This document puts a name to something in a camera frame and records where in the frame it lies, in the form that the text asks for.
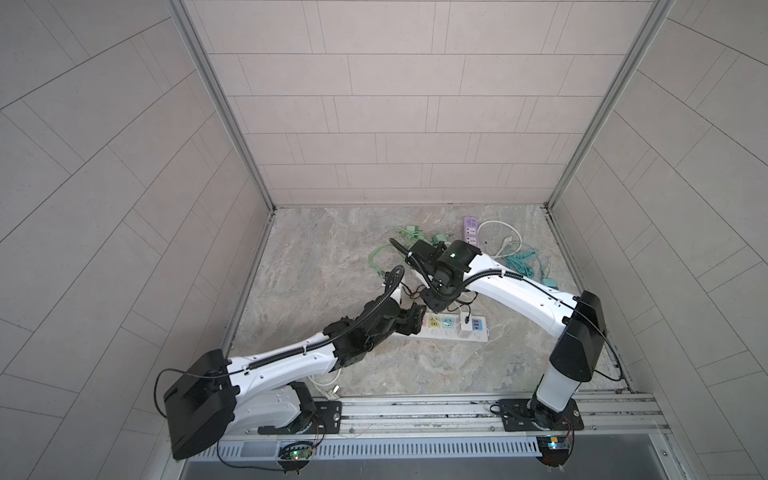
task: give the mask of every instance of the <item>robotic arm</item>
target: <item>robotic arm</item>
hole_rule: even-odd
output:
[[[559,429],[566,406],[581,382],[591,379],[602,350],[600,300],[586,291],[575,297],[543,286],[462,241],[446,247],[420,240],[410,250],[390,242],[426,285],[421,294],[426,306],[400,308],[405,269],[396,266],[384,293],[355,319],[342,318],[309,339],[254,356],[225,359],[220,349],[202,355],[163,395],[175,459],[202,452],[226,433],[305,431],[316,412],[298,379],[357,363],[392,333],[419,333],[427,306],[441,312],[466,290],[490,296],[558,337],[525,415],[541,429]]]

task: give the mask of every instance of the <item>power strip switch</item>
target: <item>power strip switch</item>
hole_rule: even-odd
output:
[[[475,217],[464,217],[464,230],[462,231],[464,241],[475,247],[478,243],[478,219]]]

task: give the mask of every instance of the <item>wall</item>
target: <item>wall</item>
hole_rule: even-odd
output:
[[[0,478],[139,478],[265,218],[161,0],[0,2]]]
[[[277,204],[525,204],[650,2],[186,6]]]
[[[699,478],[768,478],[767,22],[678,0],[554,209]]]

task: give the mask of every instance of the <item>white power strip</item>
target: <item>white power strip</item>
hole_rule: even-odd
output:
[[[432,313],[429,310],[422,319],[422,331],[418,335],[408,335],[408,338],[461,340],[464,342],[488,342],[488,324],[485,317],[472,315],[470,322],[464,322],[467,313],[459,315],[450,313]]]

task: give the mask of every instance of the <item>gray stone surface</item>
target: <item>gray stone surface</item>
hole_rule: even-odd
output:
[[[515,226],[524,242],[540,250],[548,262],[548,276],[558,287],[578,293],[546,213],[539,206],[281,209],[231,355],[275,349],[309,337],[341,317],[354,318],[366,302],[382,292],[381,279],[367,257],[396,235],[396,227],[418,225],[428,237],[452,233],[452,238],[460,239],[465,215]],[[483,227],[483,250],[496,253],[509,234],[506,227]],[[382,250],[376,261],[385,270],[403,263],[391,247]],[[409,269],[404,281],[412,289],[419,285]],[[403,305],[409,302],[406,297]],[[337,381],[339,394],[533,391],[546,370],[556,339],[487,297],[481,296],[472,304],[472,313],[487,319],[488,343],[390,337],[362,362],[342,370]],[[598,368],[618,376],[605,351]],[[333,375],[318,380],[329,381]],[[599,376],[581,387],[614,388],[617,383]]]

